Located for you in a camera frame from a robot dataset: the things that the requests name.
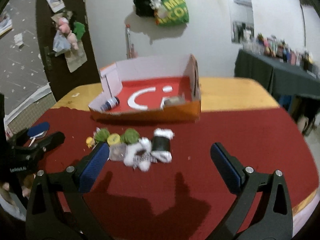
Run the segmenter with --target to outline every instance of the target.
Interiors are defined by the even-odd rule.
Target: wooden table
[[[199,78],[201,111],[227,111],[277,108],[279,104],[257,82],[242,78]],[[77,87],[60,99],[52,108],[69,107],[89,111],[88,104],[102,92],[100,83]],[[292,208],[293,215],[304,209],[315,197],[312,192]]]

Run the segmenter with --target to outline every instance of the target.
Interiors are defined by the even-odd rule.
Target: door handle
[[[45,61],[47,63],[47,68],[49,71],[52,70],[52,63],[51,63],[51,57],[55,54],[55,51],[51,51],[49,47],[44,47],[44,55],[45,55]]]

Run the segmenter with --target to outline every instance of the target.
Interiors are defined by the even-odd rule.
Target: orange cardboard box
[[[100,69],[103,92],[90,104],[96,121],[186,122],[199,119],[201,94],[195,57],[169,55],[118,61]],[[185,103],[166,106],[180,96]],[[118,97],[119,106],[102,106]]]

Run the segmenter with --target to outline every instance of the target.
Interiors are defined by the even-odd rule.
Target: air conditioner
[[[244,5],[247,7],[251,7],[252,8],[252,2],[246,1],[246,0],[233,0],[236,4],[239,5]]]

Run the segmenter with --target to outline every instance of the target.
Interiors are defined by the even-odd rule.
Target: green plush ball
[[[125,134],[123,134],[123,135],[120,136],[120,142],[121,142],[121,143],[125,143],[125,137],[124,137],[124,135],[125,135]]]
[[[126,144],[134,144],[138,142],[140,135],[135,129],[128,128],[121,138],[121,140],[123,140]]]
[[[102,129],[100,129],[100,131],[98,131],[95,134],[94,140],[96,142],[106,142],[109,136],[110,136],[110,133],[109,133],[108,129],[102,128]]]

